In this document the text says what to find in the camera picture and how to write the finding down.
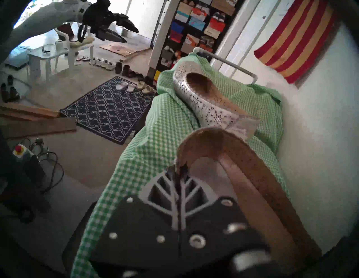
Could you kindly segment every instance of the door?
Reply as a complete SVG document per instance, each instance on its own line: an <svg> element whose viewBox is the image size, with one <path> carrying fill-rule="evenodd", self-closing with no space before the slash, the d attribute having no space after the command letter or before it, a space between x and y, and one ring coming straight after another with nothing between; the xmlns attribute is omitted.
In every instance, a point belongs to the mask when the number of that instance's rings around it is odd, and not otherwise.
<svg viewBox="0 0 359 278"><path fill-rule="evenodd" d="M132 0L127 14L139 34L152 39L164 0Z"/></svg>

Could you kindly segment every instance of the green gingham cloth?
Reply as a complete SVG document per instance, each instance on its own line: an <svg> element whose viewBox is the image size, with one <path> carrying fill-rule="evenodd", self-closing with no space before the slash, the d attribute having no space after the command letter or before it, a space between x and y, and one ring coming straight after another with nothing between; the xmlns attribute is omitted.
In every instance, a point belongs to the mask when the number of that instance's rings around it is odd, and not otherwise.
<svg viewBox="0 0 359 278"><path fill-rule="evenodd" d="M206 59L195 54L180 60L184 61L199 63L205 75L227 98L250 115L261 119L255 136L248 144L265 162L288 195L275 156L283 133L281 105L278 104L281 98L278 92L259 85L244 85L224 77L213 70ZM98 277L88 258L119 201L128 194L137 194L151 178L171 165L182 140L199 128L193 112L176 96L172 78L175 68L176 66L159 76L158 96L153 99L146 125L120 156L115 171L92 212L71 277Z"/></svg>

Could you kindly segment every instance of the wooden plank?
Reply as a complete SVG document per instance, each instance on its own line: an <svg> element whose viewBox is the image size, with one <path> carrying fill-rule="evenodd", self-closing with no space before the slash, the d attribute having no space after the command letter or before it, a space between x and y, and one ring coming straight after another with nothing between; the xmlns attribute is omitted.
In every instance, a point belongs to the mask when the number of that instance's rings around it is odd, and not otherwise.
<svg viewBox="0 0 359 278"><path fill-rule="evenodd" d="M5 139L75 130L75 118L42 119L39 121L18 122L1 126L1 131Z"/></svg>
<svg viewBox="0 0 359 278"><path fill-rule="evenodd" d="M13 112L13 111L5 111L5 110L2 110L1 108L0 108L0 116L3 116L5 118L19 120L19 121L38 121L38 120L43 119L40 117L35 117L32 115L27 115L27 114L23 114L23 113L17 113L17 112Z"/></svg>
<svg viewBox="0 0 359 278"><path fill-rule="evenodd" d="M1 103L0 108L2 110L8 110L17 113L25 113L28 115L33 115L42 118L57 118L59 116L58 111L53 111L47 108L26 106L16 103Z"/></svg>

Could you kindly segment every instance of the navy patterned rug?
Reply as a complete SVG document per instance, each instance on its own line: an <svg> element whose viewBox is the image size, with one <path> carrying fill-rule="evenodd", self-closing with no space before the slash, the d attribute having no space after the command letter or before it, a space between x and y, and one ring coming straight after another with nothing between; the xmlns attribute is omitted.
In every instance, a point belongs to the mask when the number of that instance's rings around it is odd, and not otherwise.
<svg viewBox="0 0 359 278"><path fill-rule="evenodd" d="M127 88L116 90L119 82L131 83L115 76L60 112L75 117L79 126L122 145L155 94L143 95L137 88L131 93Z"/></svg>

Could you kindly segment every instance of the white sneaker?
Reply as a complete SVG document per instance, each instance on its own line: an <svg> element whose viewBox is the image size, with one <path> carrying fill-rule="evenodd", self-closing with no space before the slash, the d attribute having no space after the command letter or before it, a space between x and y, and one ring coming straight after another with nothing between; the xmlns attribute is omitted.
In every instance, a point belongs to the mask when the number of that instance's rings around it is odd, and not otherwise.
<svg viewBox="0 0 359 278"><path fill-rule="evenodd" d="M96 65L97 58L92 58L90 64L95 66Z"/></svg>
<svg viewBox="0 0 359 278"><path fill-rule="evenodd" d="M114 68L115 68L115 64L109 61L106 66L106 70L113 70Z"/></svg>
<svg viewBox="0 0 359 278"><path fill-rule="evenodd" d="M103 62L103 59L97 58L96 59L96 66L101 67L102 62Z"/></svg>
<svg viewBox="0 0 359 278"><path fill-rule="evenodd" d="M101 63L101 67L103 67L104 69L107 67L107 65L108 65L108 60L104 60L104 59L102 59L102 63Z"/></svg>

